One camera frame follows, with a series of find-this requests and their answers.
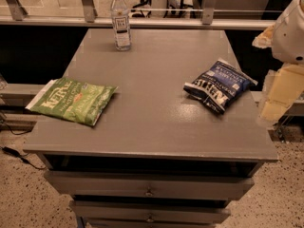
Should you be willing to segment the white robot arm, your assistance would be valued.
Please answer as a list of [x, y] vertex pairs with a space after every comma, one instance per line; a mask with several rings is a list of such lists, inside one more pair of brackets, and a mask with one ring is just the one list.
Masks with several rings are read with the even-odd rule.
[[304, 91], [304, 0], [292, 0], [252, 45], [270, 48], [273, 57], [283, 63], [265, 76], [258, 105], [258, 120], [275, 124]]

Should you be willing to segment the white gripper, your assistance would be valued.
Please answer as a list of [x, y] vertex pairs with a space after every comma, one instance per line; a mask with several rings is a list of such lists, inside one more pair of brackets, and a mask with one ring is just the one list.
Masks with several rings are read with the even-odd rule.
[[271, 25], [252, 42], [255, 48], [272, 48], [284, 64], [269, 70], [263, 84], [259, 117], [277, 122], [304, 91], [304, 10], [303, 0], [293, 0]]

